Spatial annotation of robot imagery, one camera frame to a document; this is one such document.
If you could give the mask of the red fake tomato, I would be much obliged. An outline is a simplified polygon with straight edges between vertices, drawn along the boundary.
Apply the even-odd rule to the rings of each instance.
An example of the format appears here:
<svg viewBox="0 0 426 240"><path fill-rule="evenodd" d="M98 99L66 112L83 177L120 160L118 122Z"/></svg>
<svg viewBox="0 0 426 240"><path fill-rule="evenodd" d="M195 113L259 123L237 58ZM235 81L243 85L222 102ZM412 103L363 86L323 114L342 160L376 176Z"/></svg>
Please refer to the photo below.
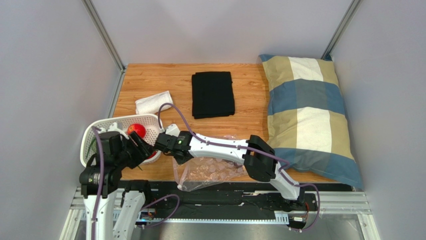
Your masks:
<svg viewBox="0 0 426 240"><path fill-rule="evenodd" d="M130 135L131 133L135 132L140 138L144 138L147 134L147 130L146 128L140 124L140 123L134 123L131 124L128 128L127 128L127 135Z"/></svg>

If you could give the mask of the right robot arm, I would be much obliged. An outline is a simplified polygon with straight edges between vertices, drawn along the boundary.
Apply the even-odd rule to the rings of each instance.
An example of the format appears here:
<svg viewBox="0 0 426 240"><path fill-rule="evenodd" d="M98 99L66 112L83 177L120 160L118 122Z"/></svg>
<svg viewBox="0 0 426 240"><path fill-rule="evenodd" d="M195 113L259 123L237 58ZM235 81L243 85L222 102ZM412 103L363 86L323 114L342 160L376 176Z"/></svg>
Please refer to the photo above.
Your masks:
<svg viewBox="0 0 426 240"><path fill-rule="evenodd" d="M285 200L303 200L304 191L299 183L283 171L285 160L277 157L274 149L257 135L230 140L192 131L181 131L178 136L160 133L154 148L171 155L180 165L194 158L215 158L243 165L251 179L270 183Z"/></svg>

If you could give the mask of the clear zip top bag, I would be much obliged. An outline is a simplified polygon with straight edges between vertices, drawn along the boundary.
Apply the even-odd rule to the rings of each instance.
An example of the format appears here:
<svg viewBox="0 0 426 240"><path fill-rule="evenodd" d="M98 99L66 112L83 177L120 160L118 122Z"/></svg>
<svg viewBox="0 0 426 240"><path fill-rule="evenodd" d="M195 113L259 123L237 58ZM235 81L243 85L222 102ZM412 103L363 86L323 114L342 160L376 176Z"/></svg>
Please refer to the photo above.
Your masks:
<svg viewBox="0 0 426 240"><path fill-rule="evenodd" d="M184 192L229 182L247 172L242 164L211 157L197 157L179 165L172 160L177 188Z"/></svg>

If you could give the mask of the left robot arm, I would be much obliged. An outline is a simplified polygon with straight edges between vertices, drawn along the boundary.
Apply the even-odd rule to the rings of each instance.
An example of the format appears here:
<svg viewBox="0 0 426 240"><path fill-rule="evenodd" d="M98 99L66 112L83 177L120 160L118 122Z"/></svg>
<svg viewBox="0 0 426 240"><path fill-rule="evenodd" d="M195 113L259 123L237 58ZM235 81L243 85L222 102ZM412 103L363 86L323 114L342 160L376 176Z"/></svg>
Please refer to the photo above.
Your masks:
<svg viewBox="0 0 426 240"><path fill-rule="evenodd" d="M86 213L86 239L129 240L142 207L152 200L147 180L130 180L124 186L121 211L114 220L122 170L135 168L154 153L136 132L124 137L118 131L95 132L96 152L79 176Z"/></svg>

